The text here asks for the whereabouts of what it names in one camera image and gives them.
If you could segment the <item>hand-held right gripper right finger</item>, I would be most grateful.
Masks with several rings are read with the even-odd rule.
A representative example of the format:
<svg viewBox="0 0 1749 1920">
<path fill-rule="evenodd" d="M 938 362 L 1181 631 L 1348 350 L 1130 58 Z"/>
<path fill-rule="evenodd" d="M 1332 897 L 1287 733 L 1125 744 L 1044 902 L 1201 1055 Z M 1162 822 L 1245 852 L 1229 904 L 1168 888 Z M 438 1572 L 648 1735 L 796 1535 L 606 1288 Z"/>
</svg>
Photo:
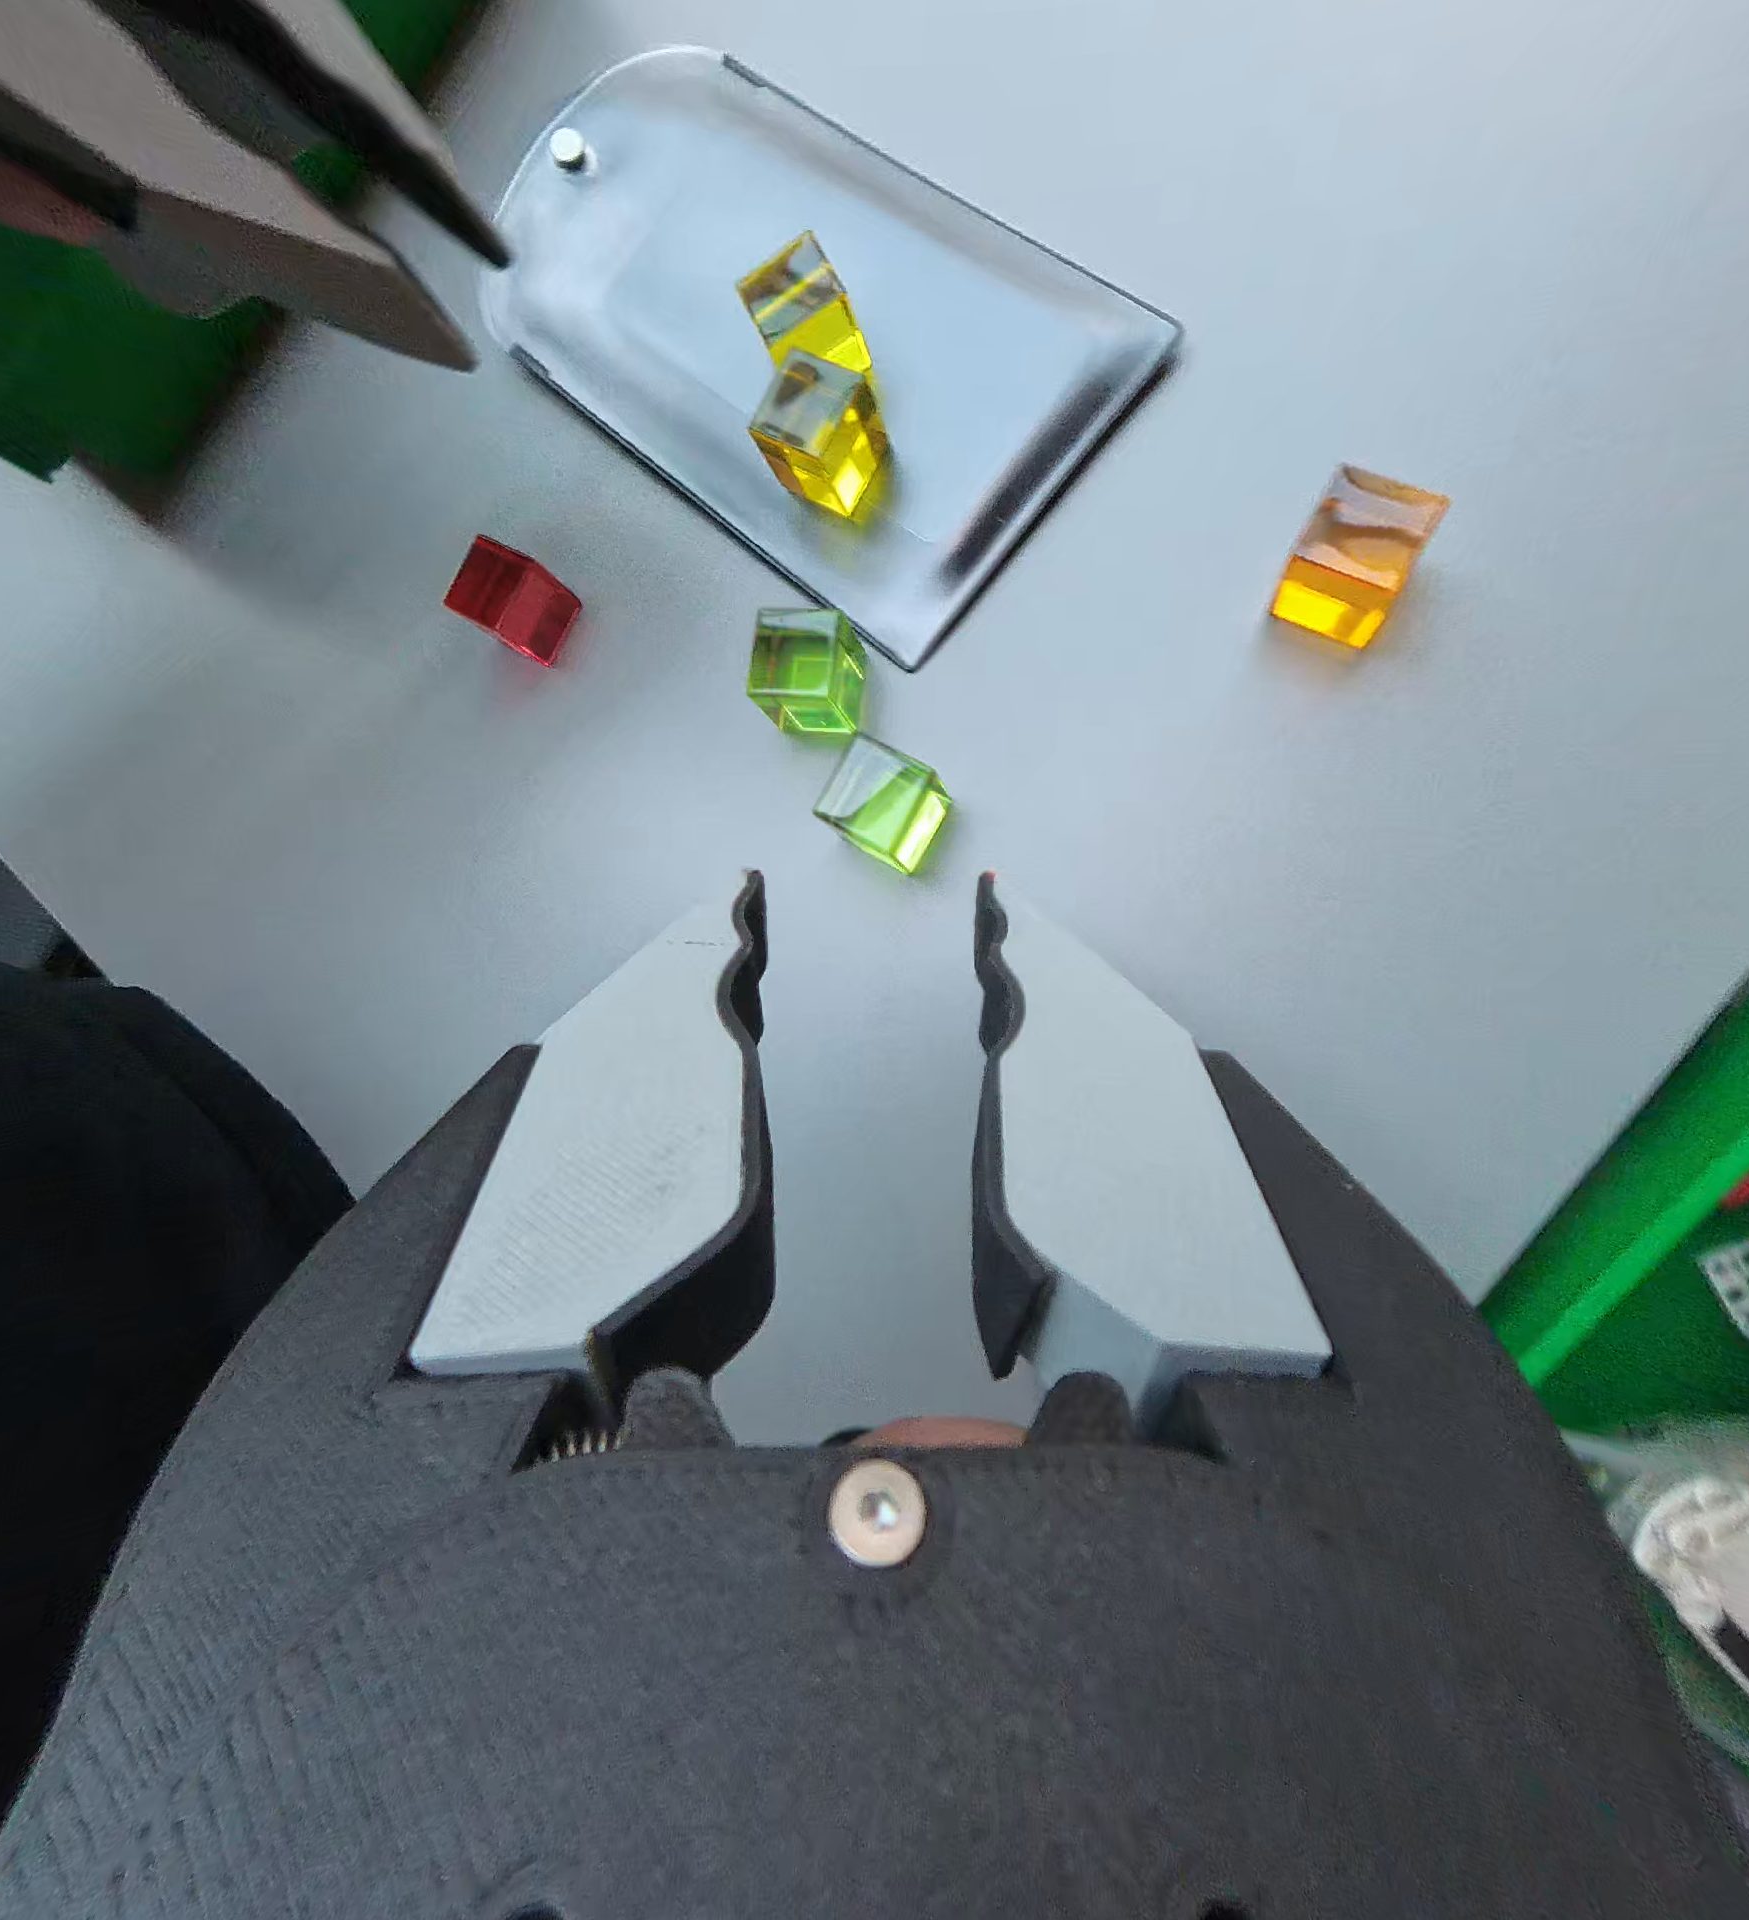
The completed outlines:
<svg viewBox="0 0 1749 1920">
<path fill-rule="evenodd" d="M 1193 1035 L 999 874 L 973 901 L 972 1313 L 994 1379 L 1320 1380 L 1332 1337 Z"/>
</svg>

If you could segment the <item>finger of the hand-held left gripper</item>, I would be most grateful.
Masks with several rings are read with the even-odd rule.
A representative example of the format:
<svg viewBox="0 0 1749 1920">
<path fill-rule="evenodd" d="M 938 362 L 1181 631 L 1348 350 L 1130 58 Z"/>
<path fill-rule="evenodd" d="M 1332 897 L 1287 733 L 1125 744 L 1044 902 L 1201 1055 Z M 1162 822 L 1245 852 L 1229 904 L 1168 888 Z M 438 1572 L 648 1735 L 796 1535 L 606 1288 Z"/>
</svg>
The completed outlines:
<svg viewBox="0 0 1749 1920">
<path fill-rule="evenodd" d="M 262 299 L 451 370 L 478 352 L 379 235 L 186 91 L 171 2 L 0 2 L 0 228 L 206 317 Z"/>
<path fill-rule="evenodd" d="M 231 134 L 289 161 L 327 142 L 359 159 L 484 261 L 512 260 L 406 83 L 343 5 L 173 2 L 189 97 Z"/>
</svg>

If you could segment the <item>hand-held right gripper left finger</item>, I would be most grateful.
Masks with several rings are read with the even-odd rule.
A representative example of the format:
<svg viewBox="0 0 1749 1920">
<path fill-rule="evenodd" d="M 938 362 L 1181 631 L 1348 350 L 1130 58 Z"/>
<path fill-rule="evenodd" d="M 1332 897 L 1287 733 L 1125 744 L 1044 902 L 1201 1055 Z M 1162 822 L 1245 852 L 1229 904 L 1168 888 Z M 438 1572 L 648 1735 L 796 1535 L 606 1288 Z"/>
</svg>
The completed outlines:
<svg viewBox="0 0 1749 1920">
<path fill-rule="evenodd" d="M 713 1379 L 745 1350 L 775 1299 L 764 976 L 743 871 L 543 1034 L 416 1372 Z"/>
</svg>

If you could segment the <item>clear acrylic tray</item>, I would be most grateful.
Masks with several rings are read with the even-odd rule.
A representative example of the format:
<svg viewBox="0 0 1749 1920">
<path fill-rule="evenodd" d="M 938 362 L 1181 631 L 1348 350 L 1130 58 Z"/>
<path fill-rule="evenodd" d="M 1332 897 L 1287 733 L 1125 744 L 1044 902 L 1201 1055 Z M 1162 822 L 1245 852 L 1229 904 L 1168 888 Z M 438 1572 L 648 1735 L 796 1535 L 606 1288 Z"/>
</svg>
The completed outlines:
<svg viewBox="0 0 1749 1920">
<path fill-rule="evenodd" d="M 906 668 L 1181 345 L 1179 325 L 711 50 L 602 73 L 526 155 L 482 315 L 522 366 Z M 852 517 L 749 437 L 777 370 L 735 283 L 813 229 L 889 459 Z"/>
</svg>

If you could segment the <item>green transparent cube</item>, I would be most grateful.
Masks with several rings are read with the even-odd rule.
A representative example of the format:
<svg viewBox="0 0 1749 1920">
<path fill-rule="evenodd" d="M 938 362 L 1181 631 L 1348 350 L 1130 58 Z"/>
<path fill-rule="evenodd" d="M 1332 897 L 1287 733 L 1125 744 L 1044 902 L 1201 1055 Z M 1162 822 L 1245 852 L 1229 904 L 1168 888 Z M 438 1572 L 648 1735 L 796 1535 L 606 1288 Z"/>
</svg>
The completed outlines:
<svg viewBox="0 0 1749 1920">
<path fill-rule="evenodd" d="M 813 804 L 813 816 L 858 852 L 913 876 L 954 817 L 954 797 L 932 766 L 856 733 Z"/>
<path fill-rule="evenodd" d="M 758 613 L 745 695 L 781 731 L 850 740 L 861 731 L 867 651 L 832 606 L 767 606 Z"/>
</svg>

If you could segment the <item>orange transparent cube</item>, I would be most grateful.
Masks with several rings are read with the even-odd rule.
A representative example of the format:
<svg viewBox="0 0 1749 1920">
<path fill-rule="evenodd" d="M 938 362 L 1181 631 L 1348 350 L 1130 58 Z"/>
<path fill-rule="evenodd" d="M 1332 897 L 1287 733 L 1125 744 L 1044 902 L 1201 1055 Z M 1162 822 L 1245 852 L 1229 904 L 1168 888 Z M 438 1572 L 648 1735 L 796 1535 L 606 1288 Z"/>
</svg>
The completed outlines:
<svg viewBox="0 0 1749 1920">
<path fill-rule="evenodd" d="M 1379 636 L 1452 497 L 1338 463 L 1292 543 L 1268 616 L 1351 653 Z"/>
</svg>

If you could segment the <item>white desk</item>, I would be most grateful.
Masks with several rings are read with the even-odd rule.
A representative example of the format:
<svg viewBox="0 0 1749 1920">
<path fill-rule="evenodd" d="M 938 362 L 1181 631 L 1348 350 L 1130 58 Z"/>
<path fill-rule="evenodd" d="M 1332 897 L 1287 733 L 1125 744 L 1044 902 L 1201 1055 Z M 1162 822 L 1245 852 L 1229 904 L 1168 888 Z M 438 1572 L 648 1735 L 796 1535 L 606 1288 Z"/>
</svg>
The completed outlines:
<svg viewBox="0 0 1749 1920">
<path fill-rule="evenodd" d="M 743 1438 L 1004 1418 L 975 880 L 1232 1051 L 1469 1295 L 1749 974 L 1749 5 L 492 5 L 492 203 L 600 69 L 733 54 L 1186 329 L 879 738 L 919 876 L 745 699 L 762 565 L 482 345 L 294 329 L 156 517 L 0 463 L 0 856 L 363 1191 L 767 874 Z M 1361 653 L 1268 616 L 1338 463 L 1452 507 Z M 582 600 L 444 608 L 471 539 Z"/>
</svg>

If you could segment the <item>yellow transparent cube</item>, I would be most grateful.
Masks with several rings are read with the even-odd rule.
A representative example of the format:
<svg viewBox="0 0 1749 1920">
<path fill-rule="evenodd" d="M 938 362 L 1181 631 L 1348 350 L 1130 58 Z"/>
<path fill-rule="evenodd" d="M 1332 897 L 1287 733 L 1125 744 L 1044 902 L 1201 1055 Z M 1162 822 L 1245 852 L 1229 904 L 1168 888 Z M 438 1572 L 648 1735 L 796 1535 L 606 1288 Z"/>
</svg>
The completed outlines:
<svg viewBox="0 0 1749 1920">
<path fill-rule="evenodd" d="M 889 459 L 868 372 L 803 349 L 778 362 L 749 437 L 792 496 L 847 519 L 872 497 Z"/>
<path fill-rule="evenodd" d="M 861 374 L 872 370 L 845 285 L 813 229 L 743 274 L 735 292 L 777 366 L 805 352 Z"/>
</svg>

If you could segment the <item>red transparent cube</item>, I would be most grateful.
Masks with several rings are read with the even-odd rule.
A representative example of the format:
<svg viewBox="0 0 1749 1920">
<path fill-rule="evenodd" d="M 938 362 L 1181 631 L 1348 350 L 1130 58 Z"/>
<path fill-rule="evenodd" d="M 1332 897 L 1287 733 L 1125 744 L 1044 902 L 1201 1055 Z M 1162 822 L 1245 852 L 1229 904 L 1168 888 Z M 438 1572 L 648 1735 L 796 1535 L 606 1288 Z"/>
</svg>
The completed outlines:
<svg viewBox="0 0 1749 1920">
<path fill-rule="evenodd" d="M 547 565 L 478 535 L 444 595 L 444 608 L 540 666 L 553 666 L 573 634 L 582 600 Z"/>
</svg>

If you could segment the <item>green storage box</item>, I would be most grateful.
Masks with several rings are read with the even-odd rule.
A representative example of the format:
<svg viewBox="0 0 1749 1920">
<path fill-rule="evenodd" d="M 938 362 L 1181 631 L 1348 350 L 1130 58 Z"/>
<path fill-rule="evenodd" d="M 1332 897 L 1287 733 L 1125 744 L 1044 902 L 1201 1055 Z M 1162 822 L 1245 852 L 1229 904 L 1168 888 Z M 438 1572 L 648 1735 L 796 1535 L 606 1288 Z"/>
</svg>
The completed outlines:
<svg viewBox="0 0 1749 1920">
<path fill-rule="evenodd" d="M 1749 1236 L 1749 981 L 1486 1298 L 1483 1313 L 1581 1456 L 1650 1597 L 1690 1721 L 1749 1777 L 1749 1702 L 1633 1560 L 1678 1482 L 1749 1485 L 1749 1344 L 1696 1254 Z"/>
</svg>

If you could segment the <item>person's dark clothing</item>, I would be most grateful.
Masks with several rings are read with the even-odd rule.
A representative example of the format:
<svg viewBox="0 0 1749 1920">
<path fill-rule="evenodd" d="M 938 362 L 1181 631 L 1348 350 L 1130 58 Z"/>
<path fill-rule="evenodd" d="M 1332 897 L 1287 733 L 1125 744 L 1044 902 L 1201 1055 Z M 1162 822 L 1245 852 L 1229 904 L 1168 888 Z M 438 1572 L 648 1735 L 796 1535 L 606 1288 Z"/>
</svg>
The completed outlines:
<svg viewBox="0 0 1749 1920">
<path fill-rule="evenodd" d="M 0 1822 L 166 1452 L 354 1200 L 158 995 L 0 962 Z"/>
</svg>

